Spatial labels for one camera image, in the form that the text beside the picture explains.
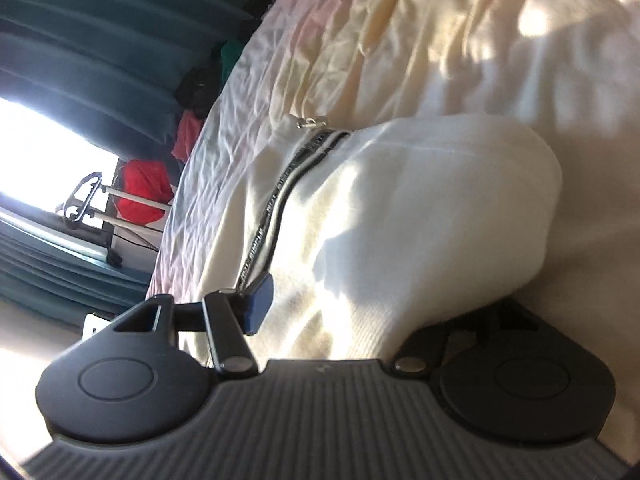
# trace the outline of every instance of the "green cloth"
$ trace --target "green cloth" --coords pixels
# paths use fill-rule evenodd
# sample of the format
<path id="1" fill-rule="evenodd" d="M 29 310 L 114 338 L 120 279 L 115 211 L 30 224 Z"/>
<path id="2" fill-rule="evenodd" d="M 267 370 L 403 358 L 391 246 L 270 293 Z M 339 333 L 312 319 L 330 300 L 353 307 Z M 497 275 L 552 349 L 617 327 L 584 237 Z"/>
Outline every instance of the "green cloth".
<path id="1" fill-rule="evenodd" d="M 240 59 L 244 44 L 238 40 L 231 40 L 225 43 L 225 46 L 220 49 L 220 57 L 222 58 L 222 75 L 220 76 L 220 88 L 224 88 L 226 80 L 229 79 L 229 75 L 234 66 Z"/>

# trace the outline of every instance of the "black plastic device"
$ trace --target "black plastic device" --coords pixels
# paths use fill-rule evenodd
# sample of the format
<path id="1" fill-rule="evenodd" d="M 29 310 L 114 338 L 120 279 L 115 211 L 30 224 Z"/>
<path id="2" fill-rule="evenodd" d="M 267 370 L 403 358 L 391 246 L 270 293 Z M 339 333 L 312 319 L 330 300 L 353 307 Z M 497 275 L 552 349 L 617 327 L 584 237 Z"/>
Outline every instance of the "black plastic device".
<path id="1" fill-rule="evenodd" d="M 36 389 L 53 443 L 27 473 L 613 480 L 627 471 L 595 439 L 614 399 L 611 373 L 513 300 L 418 330 L 389 364 L 281 360 L 259 372 L 243 333 L 257 329 L 254 294 L 270 302 L 272 286 L 264 274 L 241 297 L 151 298 L 53 361 Z M 207 333 L 211 368 L 175 347 L 180 331 Z"/>

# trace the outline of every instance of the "white wall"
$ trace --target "white wall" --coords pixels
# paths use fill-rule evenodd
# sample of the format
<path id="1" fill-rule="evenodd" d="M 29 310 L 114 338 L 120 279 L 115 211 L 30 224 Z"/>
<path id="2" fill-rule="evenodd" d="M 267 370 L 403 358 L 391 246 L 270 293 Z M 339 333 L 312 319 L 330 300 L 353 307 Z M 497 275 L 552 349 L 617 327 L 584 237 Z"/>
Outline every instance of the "white wall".
<path id="1" fill-rule="evenodd" d="M 164 228 L 164 224 L 166 222 L 166 217 L 168 213 L 165 213 L 164 216 L 159 219 L 157 222 L 153 222 L 148 225 L 148 227 L 153 227 L 155 229 L 162 230 Z M 120 236 L 124 236 L 125 238 L 130 238 L 136 243 L 140 243 L 135 238 L 131 238 L 130 235 L 123 231 L 120 228 L 114 230 L 116 234 Z M 151 242 L 156 247 L 160 246 L 160 240 L 162 239 L 161 235 L 143 235 L 149 242 Z M 130 244 L 120 238 L 113 237 L 113 242 L 111 243 L 111 248 L 114 249 L 122 258 L 122 266 L 126 269 L 135 269 L 135 270 L 144 270 L 146 272 L 153 272 L 154 267 L 156 265 L 156 256 L 157 254 L 149 249 L 143 249 L 141 247 L 137 247 L 133 244 Z"/>
<path id="2" fill-rule="evenodd" d="M 50 442 L 35 402 L 40 375 L 80 335 L 0 300 L 0 448 L 22 463 Z"/>

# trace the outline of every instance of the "zipper pull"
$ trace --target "zipper pull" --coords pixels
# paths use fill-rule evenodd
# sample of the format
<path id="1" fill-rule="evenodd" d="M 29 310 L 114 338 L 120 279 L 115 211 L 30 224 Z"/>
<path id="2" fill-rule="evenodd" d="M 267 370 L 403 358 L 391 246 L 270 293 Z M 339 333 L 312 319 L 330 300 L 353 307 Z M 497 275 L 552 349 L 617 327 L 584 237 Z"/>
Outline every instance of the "zipper pull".
<path id="1" fill-rule="evenodd" d="M 315 128 L 326 128 L 329 124 L 329 119 L 326 117 L 311 117 L 308 119 L 299 118 L 296 126 L 299 130 L 303 130 L 306 128 L 315 129 Z"/>

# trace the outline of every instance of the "metal rivet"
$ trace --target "metal rivet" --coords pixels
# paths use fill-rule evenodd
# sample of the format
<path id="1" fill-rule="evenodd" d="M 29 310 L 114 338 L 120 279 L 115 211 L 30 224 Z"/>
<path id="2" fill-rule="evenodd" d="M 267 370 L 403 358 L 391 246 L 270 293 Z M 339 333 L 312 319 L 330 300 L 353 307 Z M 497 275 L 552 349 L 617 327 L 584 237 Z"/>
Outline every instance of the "metal rivet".
<path id="1" fill-rule="evenodd" d="M 230 374 L 243 374 L 251 370 L 253 366 L 254 362 L 251 359 L 239 355 L 228 357 L 220 364 L 220 367 Z"/>
<path id="2" fill-rule="evenodd" d="M 401 357 L 394 366 L 403 374 L 419 374 L 427 369 L 426 363 L 417 357 Z"/>

